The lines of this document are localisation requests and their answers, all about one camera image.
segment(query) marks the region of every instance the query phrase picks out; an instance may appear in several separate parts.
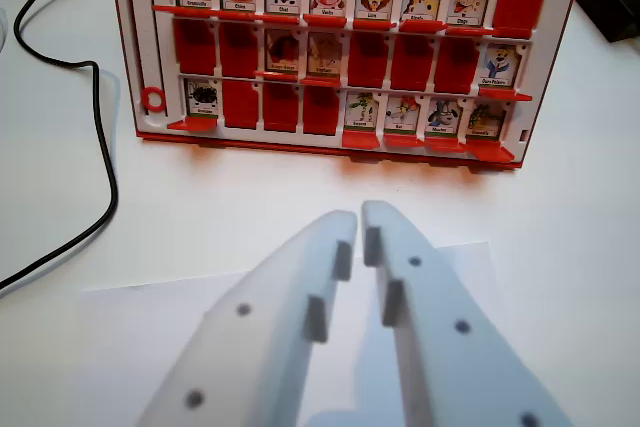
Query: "white table surface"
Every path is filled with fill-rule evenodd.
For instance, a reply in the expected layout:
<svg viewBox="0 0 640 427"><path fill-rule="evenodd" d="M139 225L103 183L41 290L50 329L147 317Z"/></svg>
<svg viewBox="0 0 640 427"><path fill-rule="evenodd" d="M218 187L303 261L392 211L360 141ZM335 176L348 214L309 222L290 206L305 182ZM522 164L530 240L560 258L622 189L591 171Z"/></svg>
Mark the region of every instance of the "white table surface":
<svg viewBox="0 0 640 427"><path fill-rule="evenodd" d="M24 1L0 0L10 23ZM396 205L436 246L488 241L525 363L577 425L638 425L637 43L608 44L574 6L524 167L498 173L143 142L113 0L57 0L25 37L99 62L121 201L94 242L0 298L3 426L69 425L81 291L246 270L319 215L366 199ZM0 276L86 228L108 194L89 72L43 65L10 34L0 52Z"/></svg>

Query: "black cable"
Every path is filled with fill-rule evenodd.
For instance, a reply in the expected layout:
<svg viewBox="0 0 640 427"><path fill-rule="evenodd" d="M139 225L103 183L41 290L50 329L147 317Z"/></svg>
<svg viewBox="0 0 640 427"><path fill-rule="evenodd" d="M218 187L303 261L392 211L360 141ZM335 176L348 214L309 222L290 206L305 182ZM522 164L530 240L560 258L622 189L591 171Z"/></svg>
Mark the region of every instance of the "black cable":
<svg viewBox="0 0 640 427"><path fill-rule="evenodd" d="M86 229L81 234L77 235L73 239L71 239L66 244L58 247L57 249L49 252L44 257L36 260L32 264L28 265L24 269L19 272L16 272L12 276L4 279L0 282L0 291L9 287L11 284L17 282L23 277L27 276L37 268L43 266L47 262L55 259L61 254L65 253L69 249L75 247L80 242L85 240L91 234L96 232L102 226L106 225L107 222L113 217L117 207L118 207L118 184L116 181L115 172L113 170L113 164L111 163L111 157L109 157L109 150L107 148L107 141L104 136L104 130L102 129L102 117L100 114L100 67L93 60L84 60L81 62L67 62L64 60L54 59L53 57L47 57L46 55L41 54L40 52L34 50L29 46L24 39L22 38L22 34L20 32L22 20L24 16L29 11L31 6L35 3L36 0L27 0L27 3L24 4L18 16L16 17L15 22L13 23L13 33L16 36L16 40L31 55L36 57L37 59L46 62L47 64L55 65L57 67L64 67L66 69L79 69L82 67L91 67L93 73L93 120L96 126L96 133L98 134L98 143L100 144L100 152L102 154L102 160L104 161L104 166L107 171L107 177L109 178L109 188L111 190L111 200L109 202L109 206L107 210L102 214L102 216L94 222L91 227Z"/></svg>

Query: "red ring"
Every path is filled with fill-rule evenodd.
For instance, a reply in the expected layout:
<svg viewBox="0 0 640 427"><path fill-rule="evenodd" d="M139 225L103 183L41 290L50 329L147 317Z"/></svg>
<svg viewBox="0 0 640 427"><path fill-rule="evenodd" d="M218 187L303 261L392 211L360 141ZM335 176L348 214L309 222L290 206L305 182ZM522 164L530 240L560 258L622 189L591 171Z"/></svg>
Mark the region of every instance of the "red ring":
<svg viewBox="0 0 640 427"><path fill-rule="evenodd" d="M151 105L149 103L149 94L158 94L160 96L160 105ZM150 112L164 112L167 110L167 98L162 89L158 87L147 87L142 91L142 105Z"/></svg>

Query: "guess who game board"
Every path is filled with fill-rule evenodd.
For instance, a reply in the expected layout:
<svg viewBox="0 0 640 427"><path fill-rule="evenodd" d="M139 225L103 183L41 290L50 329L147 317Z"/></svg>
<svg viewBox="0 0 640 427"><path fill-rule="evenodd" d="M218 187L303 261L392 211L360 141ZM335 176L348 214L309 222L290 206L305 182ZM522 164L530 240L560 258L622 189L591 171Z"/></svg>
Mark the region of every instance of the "guess who game board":
<svg viewBox="0 0 640 427"><path fill-rule="evenodd" d="M572 0L116 3L142 138L513 168Z"/></svg>

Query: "white paper sheet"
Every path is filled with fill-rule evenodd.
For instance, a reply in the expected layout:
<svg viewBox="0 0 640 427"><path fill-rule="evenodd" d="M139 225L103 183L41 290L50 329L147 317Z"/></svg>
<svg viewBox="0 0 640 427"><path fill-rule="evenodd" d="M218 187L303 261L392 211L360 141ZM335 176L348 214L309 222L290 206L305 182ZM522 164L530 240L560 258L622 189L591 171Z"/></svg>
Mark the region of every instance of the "white paper sheet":
<svg viewBox="0 0 640 427"><path fill-rule="evenodd" d="M505 332L486 243L445 247L485 314ZM201 316L241 273L123 287L83 294L77 329L78 427L134 426ZM356 259L340 283L329 342L313 348L298 426L404 425L391 329L383 328L375 272Z"/></svg>

